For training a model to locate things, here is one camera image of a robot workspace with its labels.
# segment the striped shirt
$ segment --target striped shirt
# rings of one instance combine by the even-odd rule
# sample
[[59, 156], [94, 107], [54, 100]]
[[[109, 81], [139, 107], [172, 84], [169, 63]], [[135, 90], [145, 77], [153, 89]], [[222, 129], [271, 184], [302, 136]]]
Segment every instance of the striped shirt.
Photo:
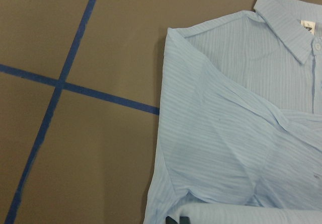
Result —
[[322, 210], [322, 6], [255, 10], [168, 29], [145, 224], [187, 194]]

